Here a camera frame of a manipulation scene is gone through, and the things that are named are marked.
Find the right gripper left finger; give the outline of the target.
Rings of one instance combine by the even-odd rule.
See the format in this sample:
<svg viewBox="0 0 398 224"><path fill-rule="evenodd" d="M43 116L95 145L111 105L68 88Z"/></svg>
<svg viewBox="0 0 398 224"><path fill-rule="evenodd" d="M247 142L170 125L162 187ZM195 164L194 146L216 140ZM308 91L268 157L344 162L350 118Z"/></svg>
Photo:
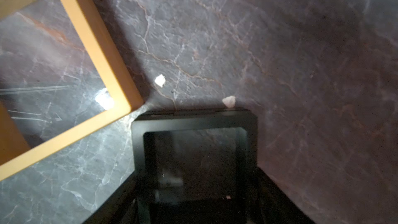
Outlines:
<svg viewBox="0 0 398 224"><path fill-rule="evenodd" d="M136 183L133 172L84 224L137 224Z"/></svg>

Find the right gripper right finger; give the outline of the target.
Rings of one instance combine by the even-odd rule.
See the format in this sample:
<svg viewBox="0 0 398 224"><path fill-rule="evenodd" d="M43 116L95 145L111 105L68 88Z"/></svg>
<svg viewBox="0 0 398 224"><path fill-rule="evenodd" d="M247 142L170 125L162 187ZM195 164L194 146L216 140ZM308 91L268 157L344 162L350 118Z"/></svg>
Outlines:
<svg viewBox="0 0 398 224"><path fill-rule="evenodd" d="M256 211L258 224L315 223L260 168L257 168Z"/></svg>

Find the black frame box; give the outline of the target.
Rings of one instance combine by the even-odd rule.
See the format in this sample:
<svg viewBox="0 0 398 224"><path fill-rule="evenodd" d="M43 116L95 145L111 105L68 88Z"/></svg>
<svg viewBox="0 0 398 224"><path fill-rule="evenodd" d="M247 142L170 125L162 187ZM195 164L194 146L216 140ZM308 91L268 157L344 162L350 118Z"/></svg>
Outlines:
<svg viewBox="0 0 398 224"><path fill-rule="evenodd" d="M145 114L131 132L139 223L255 223L258 121L252 112Z"/></svg>

